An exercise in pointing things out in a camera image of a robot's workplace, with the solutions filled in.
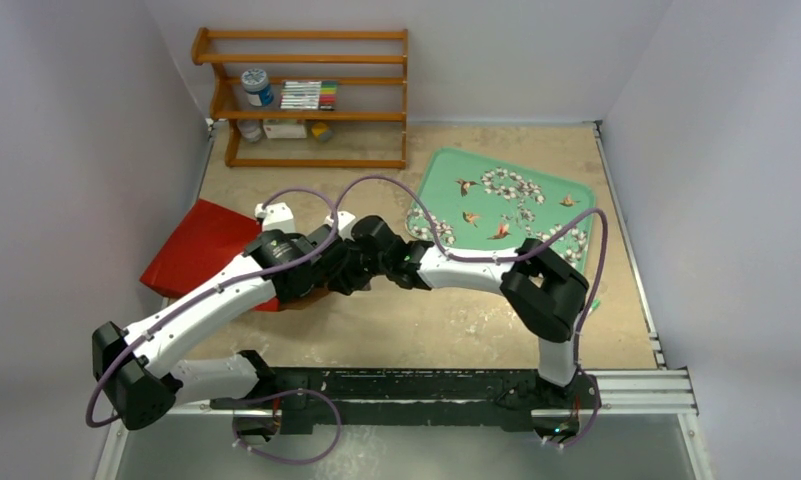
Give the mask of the green floral tray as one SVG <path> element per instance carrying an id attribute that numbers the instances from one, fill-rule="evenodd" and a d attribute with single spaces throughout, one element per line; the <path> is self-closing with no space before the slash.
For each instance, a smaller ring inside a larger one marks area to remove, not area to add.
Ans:
<path id="1" fill-rule="evenodd" d="M 405 226 L 414 238 L 437 233 L 448 248 L 499 250 L 526 238 L 546 241 L 577 214 L 596 205 L 593 190 L 577 182 L 455 148 L 431 157 Z"/>

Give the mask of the red paper bag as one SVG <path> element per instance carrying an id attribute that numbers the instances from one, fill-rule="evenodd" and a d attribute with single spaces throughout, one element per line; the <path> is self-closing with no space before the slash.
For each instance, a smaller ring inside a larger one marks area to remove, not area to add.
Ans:
<path id="1" fill-rule="evenodd" d="M 253 219 L 200 199 L 140 276 L 155 293 L 179 299 L 219 273 L 261 232 Z"/>

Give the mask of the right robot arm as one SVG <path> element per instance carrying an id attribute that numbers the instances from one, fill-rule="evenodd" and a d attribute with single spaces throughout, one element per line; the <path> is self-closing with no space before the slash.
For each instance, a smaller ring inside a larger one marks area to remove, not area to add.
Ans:
<path id="1" fill-rule="evenodd" d="M 403 240 L 377 215 L 358 219 L 343 211 L 339 220 L 339 234 L 350 247 L 345 265 L 350 284 L 343 292 L 361 290 L 372 278 L 383 276 L 406 290 L 459 288 L 500 295 L 538 339 L 540 399 L 560 407 L 575 396 L 576 326 L 589 284 L 556 252 L 545 249 L 507 262 L 507 257 L 527 254 L 541 244 L 527 239 L 513 250 L 458 249 L 444 254 L 431 241 Z"/>

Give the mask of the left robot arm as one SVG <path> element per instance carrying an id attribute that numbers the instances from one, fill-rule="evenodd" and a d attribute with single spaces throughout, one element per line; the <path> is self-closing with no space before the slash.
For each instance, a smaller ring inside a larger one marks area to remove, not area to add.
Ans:
<path id="1" fill-rule="evenodd" d="M 254 350 L 228 358 L 188 361 L 202 340 L 252 307 L 291 304 L 320 291 L 350 295 L 369 286 L 375 270 L 350 237 L 323 225 L 311 235 L 262 232 L 219 273 L 160 312 L 120 327 L 106 322 L 92 334 L 96 387 L 86 422 L 121 422 L 140 430 L 172 407 L 226 399 L 248 408 L 268 405 L 274 371 Z"/>

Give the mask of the yellow green cube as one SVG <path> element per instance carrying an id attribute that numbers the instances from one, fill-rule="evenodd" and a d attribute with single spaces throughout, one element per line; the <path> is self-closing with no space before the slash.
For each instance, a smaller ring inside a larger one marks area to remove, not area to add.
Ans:
<path id="1" fill-rule="evenodd" d="M 325 122 L 314 122 L 310 126 L 313 138 L 321 143 L 327 142 L 334 135 L 333 128 Z"/>

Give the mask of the white small box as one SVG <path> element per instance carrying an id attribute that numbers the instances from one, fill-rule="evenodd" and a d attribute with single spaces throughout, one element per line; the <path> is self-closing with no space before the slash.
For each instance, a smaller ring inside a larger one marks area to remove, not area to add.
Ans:
<path id="1" fill-rule="evenodd" d="M 307 126 L 298 119 L 265 119 L 262 121 L 265 136 L 271 140 L 306 139 Z"/>

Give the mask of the small clear jar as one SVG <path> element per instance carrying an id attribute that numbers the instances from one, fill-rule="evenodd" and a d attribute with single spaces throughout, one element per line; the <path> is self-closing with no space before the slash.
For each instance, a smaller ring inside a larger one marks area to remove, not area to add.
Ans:
<path id="1" fill-rule="evenodd" d="M 241 137 L 249 142 L 259 142 L 264 137 L 264 130 L 259 120 L 239 119 L 236 122 Z"/>

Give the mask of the pack of coloured markers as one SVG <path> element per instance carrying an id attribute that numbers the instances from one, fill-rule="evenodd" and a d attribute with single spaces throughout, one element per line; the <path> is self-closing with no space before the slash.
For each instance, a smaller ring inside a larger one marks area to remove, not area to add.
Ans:
<path id="1" fill-rule="evenodd" d="M 282 110 L 333 111 L 339 83 L 334 80 L 289 80 L 280 92 Z"/>

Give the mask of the blue lidded jar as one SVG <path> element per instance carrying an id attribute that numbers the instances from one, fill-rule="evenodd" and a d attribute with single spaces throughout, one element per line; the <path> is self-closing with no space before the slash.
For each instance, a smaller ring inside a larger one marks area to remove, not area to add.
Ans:
<path id="1" fill-rule="evenodd" d="M 250 105 L 267 107 L 274 102 L 274 93 L 267 72 L 260 68 L 251 68 L 240 76 L 241 86 Z"/>

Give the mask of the wooden shelf rack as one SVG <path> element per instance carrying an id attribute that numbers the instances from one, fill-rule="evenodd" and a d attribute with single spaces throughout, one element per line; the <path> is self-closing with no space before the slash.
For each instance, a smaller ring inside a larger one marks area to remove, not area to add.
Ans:
<path id="1" fill-rule="evenodd" d="M 225 30 L 202 27 L 191 60 L 212 69 L 209 117 L 228 128 L 228 167 L 398 169 L 408 163 L 409 33 L 407 30 Z M 240 83 L 251 68 L 267 72 L 274 102 L 248 103 Z M 339 83 L 333 111 L 282 110 L 289 80 Z M 245 141 L 239 119 L 298 119 L 306 139 Z M 310 126 L 329 124 L 334 135 L 316 141 Z"/>

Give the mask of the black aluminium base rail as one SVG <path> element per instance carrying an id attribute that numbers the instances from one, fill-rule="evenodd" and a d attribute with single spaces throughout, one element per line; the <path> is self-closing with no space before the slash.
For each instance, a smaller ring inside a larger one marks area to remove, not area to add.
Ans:
<path id="1" fill-rule="evenodd" d="M 318 425 L 336 423 L 482 426 L 565 441 L 585 432 L 601 414 L 676 415 L 697 410 L 684 370 L 599 370 L 577 374 L 567 387 L 542 381 L 532 369 L 273 371 L 275 393 L 242 402 L 201 400 L 174 406 L 166 414 L 222 412 L 266 418 L 278 421 L 284 434 L 309 434 Z"/>

